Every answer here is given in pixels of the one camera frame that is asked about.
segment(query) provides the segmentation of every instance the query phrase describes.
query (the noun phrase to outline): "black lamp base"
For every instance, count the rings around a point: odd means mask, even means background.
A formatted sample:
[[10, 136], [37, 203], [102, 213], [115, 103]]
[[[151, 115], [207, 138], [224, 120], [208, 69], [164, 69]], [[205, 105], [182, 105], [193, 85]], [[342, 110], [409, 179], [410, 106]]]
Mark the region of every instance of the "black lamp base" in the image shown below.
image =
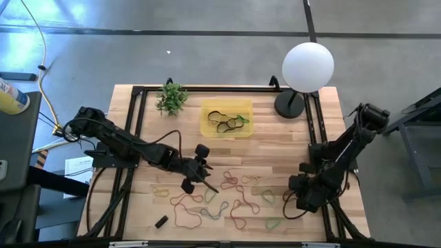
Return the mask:
[[305, 109], [305, 103], [303, 102], [302, 97], [296, 92], [285, 91], [276, 97], [274, 108], [276, 109], [277, 114], [283, 118], [296, 118], [302, 114]]

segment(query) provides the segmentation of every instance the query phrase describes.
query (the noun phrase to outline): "white paper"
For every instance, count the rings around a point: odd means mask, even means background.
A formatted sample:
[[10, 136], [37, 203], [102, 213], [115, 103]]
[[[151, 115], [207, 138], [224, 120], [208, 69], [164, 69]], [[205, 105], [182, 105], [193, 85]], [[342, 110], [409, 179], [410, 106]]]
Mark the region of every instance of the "white paper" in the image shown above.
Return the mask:
[[[92, 168], [92, 162], [94, 159], [89, 156], [85, 156], [82, 158], [73, 158], [73, 159], [66, 159], [65, 166], [64, 166], [64, 174], [72, 174], [75, 172], [83, 171], [85, 169], [91, 169]], [[65, 176], [66, 178], [70, 178], [73, 180], [77, 180], [82, 183], [90, 184], [90, 180], [92, 179], [92, 170], [81, 173], [76, 176]], [[64, 194], [63, 198], [72, 198], [75, 196]]]

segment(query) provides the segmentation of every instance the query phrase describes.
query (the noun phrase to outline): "yellow tray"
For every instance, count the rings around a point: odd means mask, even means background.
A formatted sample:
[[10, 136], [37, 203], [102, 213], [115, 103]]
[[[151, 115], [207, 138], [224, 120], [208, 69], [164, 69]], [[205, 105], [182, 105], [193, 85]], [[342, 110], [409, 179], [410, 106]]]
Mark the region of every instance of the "yellow tray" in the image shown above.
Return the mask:
[[[250, 137], [253, 134], [253, 102], [249, 99], [222, 99], [222, 100], [203, 100], [200, 129], [201, 134], [210, 138], [243, 138]], [[208, 114], [213, 111], [219, 111], [229, 117], [236, 118], [241, 115], [249, 122], [244, 123], [243, 127], [234, 130], [218, 133], [217, 126], [210, 125]]]

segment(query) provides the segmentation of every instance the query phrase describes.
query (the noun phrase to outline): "gray concrete floor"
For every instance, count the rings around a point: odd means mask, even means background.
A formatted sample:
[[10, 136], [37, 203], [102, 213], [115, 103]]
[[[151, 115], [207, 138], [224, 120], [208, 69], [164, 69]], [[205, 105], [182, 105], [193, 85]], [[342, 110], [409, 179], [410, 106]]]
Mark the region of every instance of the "gray concrete floor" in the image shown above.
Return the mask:
[[[27, 1], [42, 25], [130, 30], [307, 30], [301, 0]], [[439, 33], [441, 1], [310, 0], [317, 32]], [[33, 25], [18, 0], [0, 14], [0, 25]], [[303, 37], [174, 37], [47, 34], [44, 89], [62, 123], [82, 105], [108, 108], [117, 83], [266, 85], [282, 80], [281, 64]], [[335, 58], [329, 83], [343, 112], [359, 102], [400, 110], [440, 86], [441, 40], [319, 39]], [[0, 33], [0, 70], [37, 73], [43, 54], [37, 33]], [[11, 82], [24, 92], [35, 82]], [[41, 111], [49, 114], [42, 103]], [[345, 120], [351, 125], [352, 120]], [[55, 138], [39, 123], [35, 147]], [[47, 170], [82, 156], [78, 145], [50, 152]], [[363, 201], [373, 238], [441, 246], [441, 200], [404, 203], [418, 190], [398, 134], [379, 136], [358, 157]]]

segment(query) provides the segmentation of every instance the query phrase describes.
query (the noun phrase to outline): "spray can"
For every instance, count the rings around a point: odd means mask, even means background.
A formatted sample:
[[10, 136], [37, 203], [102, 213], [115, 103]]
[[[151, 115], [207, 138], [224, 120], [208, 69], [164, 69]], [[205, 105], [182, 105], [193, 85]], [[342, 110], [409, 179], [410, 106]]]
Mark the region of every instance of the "spray can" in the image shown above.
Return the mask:
[[0, 111], [20, 114], [29, 106], [29, 96], [0, 78]]

